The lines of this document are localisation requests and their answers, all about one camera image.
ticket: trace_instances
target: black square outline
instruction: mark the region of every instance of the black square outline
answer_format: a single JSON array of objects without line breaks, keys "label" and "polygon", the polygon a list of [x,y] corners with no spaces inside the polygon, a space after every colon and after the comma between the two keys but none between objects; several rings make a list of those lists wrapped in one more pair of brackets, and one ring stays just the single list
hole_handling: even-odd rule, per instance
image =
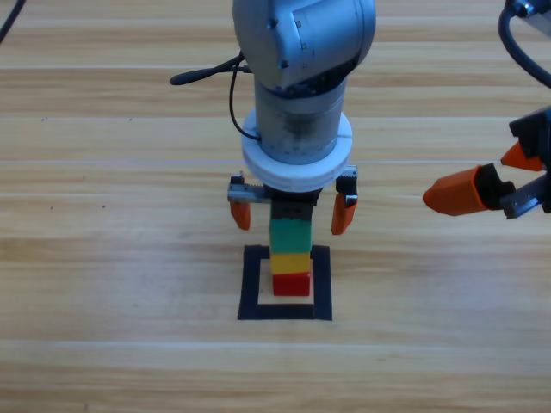
[{"label": "black square outline", "polygon": [[313,304],[258,304],[260,263],[269,260],[269,247],[246,245],[238,320],[332,321],[330,249],[314,245],[310,257],[313,259]]}]

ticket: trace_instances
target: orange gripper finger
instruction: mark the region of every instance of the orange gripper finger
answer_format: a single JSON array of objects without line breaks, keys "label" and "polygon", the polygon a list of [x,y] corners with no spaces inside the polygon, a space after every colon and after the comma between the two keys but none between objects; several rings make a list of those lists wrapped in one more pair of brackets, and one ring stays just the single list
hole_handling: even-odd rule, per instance
[{"label": "orange gripper finger", "polygon": [[331,225],[331,233],[333,235],[343,235],[352,219],[356,204],[346,207],[346,197],[344,194],[337,194],[335,197],[335,206],[333,207],[333,222]]},{"label": "orange gripper finger", "polygon": [[230,202],[230,209],[239,229],[248,231],[251,228],[251,204]]},{"label": "orange gripper finger", "polygon": [[424,193],[423,202],[437,213],[452,216],[487,210],[474,184],[479,169],[477,166],[440,178]]},{"label": "orange gripper finger", "polygon": [[543,170],[543,163],[540,158],[526,157],[519,142],[516,142],[513,147],[504,154],[501,158],[501,164],[521,170],[533,170],[535,172]]}]

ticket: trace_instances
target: stacked blocks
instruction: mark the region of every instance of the stacked blocks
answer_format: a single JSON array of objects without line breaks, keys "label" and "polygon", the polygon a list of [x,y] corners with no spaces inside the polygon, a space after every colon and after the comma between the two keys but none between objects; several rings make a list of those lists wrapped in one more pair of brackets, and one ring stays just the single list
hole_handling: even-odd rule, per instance
[{"label": "stacked blocks", "polygon": [[312,251],[312,204],[272,205],[269,246],[274,295],[309,296]]}]

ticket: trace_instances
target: cable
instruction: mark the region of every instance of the cable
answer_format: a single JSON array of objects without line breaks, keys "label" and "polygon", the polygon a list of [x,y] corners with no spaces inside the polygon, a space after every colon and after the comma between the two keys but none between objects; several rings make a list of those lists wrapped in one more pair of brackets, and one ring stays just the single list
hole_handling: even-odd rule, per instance
[{"label": "cable", "polygon": [[8,34],[9,30],[15,23],[15,19],[21,13],[21,10],[23,9],[23,6],[25,5],[25,0],[17,0],[15,3],[14,8],[11,10],[11,13],[9,13],[8,18],[6,19],[6,22],[3,24],[3,26],[0,28],[0,43],[4,40],[6,35]]},{"label": "cable", "polygon": [[499,16],[498,31],[499,37],[503,42],[505,49],[529,75],[535,80],[551,89],[551,74],[545,71],[534,60],[528,57],[526,53],[518,46],[511,34],[511,19],[519,15],[513,6],[506,6]]},{"label": "cable", "polygon": [[233,66],[239,65],[243,60],[245,60],[245,57],[243,56],[243,53],[240,53],[237,57],[228,60],[227,62],[222,63],[221,65],[212,67],[210,69],[200,69],[198,71],[188,71],[186,73],[182,73],[180,75],[175,75],[171,80],[170,84],[174,86],[182,86],[184,84],[197,82],[202,79],[206,79],[207,77],[211,77],[215,75],[216,73],[221,73],[225,71],[231,71]]},{"label": "cable", "polygon": [[235,79],[238,76],[238,71],[239,71],[239,63],[237,63],[233,67],[232,84],[230,85],[230,115],[232,117],[232,122],[233,122],[233,125],[236,127],[236,129],[240,131],[242,135],[246,136],[247,138],[261,142],[261,139],[259,136],[254,136],[245,132],[243,129],[241,129],[238,122],[235,120],[235,113],[233,112],[233,90],[235,89]]}]

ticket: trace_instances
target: table surface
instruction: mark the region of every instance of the table surface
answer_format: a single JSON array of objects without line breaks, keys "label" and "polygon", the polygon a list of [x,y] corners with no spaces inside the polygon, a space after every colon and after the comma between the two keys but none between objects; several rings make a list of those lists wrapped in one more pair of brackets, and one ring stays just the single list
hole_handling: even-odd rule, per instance
[{"label": "table surface", "polygon": [[[230,78],[169,85],[237,54],[232,2],[29,0],[0,46],[0,411],[551,411],[548,218],[421,200],[551,102],[499,42],[502,5],[377,3],[344,104],[360,205],[341,237],[334,188],[314,212],[334,320],[245,322],[243,248],[269,209],[250,231],[229,213]],[[513,29],[551,68],[549,40]],[[252,91],[240,75],[240,120]]]}]

